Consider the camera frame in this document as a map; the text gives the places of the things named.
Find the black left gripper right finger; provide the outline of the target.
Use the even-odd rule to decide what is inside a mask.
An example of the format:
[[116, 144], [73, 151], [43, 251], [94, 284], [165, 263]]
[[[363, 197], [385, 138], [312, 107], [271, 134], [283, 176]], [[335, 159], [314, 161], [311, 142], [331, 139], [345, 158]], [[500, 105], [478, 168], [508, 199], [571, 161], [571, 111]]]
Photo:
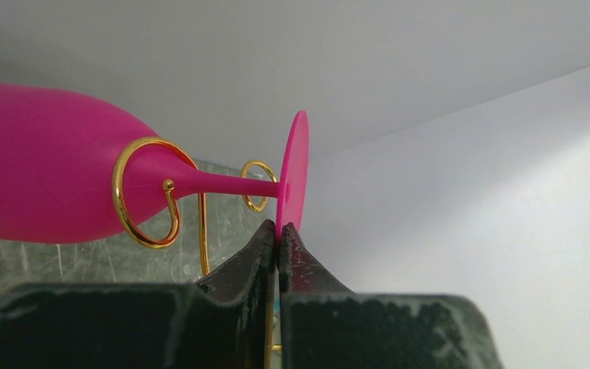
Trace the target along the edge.
[[500, 368], [484, 314], [451, 294], [358, 294], [281, 231], [280, 340], [285, 368]]

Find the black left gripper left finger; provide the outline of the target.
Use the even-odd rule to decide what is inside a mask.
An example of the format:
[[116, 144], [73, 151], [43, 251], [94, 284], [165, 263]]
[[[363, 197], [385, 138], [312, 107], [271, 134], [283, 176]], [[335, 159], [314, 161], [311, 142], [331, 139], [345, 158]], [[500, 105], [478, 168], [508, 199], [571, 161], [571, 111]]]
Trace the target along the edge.
[[23, 284], [0, 298], [0, 368], [263, 368], [275, 225], [184, 284]]

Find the pink plastic wine glass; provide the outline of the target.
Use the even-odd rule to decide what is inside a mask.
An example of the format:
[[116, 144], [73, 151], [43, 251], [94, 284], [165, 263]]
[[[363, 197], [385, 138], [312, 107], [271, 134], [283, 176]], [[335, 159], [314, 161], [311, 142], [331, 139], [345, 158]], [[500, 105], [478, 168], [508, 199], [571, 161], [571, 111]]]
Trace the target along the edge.
[[277, 230], [299, 226], [309, 150], [300, 111], [279, 181], [211, 174], [106, 101], [0, 83], [0, 239], [72, 244], [127, 232], [164, 248], [181, 226], [177, 200], [206, 193], [275, 198]]

